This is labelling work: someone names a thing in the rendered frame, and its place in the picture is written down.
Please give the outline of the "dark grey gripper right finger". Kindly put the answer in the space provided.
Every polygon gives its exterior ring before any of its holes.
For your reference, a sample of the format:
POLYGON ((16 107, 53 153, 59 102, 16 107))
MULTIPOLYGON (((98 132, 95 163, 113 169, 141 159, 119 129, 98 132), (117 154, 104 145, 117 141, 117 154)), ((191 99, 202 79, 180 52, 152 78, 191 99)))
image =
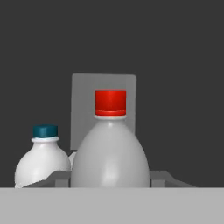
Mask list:
POLYGON ((193 187, 181 180, 175 179, 168 171, 150 171, 151 187, 193 187))

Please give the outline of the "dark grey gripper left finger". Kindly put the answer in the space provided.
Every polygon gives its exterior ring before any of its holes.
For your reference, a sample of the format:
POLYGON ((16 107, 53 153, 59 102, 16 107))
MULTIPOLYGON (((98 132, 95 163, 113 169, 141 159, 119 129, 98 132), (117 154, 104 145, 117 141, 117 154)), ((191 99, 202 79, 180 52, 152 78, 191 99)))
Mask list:
POLYGON ((47 179, 28 185, 29 188, 39 187, 64 187, 70 186, 70 171, 54 171, 47 179))

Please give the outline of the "white bottle with blue cap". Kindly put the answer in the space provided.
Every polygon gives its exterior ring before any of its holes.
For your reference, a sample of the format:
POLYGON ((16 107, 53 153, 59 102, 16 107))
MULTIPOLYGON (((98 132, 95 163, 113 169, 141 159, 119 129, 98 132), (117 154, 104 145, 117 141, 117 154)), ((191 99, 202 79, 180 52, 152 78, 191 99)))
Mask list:
POLYGON ((15 187, 37 183, 47 179, 55 171, 70 171, 68 155, 58 146, 58 126, 35 125, 32 130, 32 147, 19 160, 15 175, 15 187))

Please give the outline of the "grey rectangular panel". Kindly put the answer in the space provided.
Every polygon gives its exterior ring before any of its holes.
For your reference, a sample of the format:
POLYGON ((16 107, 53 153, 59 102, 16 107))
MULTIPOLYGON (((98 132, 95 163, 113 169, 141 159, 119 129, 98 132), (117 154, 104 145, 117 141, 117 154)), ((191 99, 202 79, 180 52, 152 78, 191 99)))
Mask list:
POLYGON ((76 151, 94 127, 95 90, 127 91, 127 126, 136 132, 137 77, 134 74, 75 73, 72 76, 70 149, 76 151))

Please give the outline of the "white bottle with red cap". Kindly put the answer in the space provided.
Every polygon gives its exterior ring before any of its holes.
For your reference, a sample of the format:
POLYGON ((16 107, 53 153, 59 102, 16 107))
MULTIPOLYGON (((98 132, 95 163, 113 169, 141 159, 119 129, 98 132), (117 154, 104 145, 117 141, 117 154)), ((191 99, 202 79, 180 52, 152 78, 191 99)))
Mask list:
POLYGON ((150 168, 142 145, 125 119, 127 92, 94 92, 95 126, 74 157, 72 187, 146 187, 150 168))

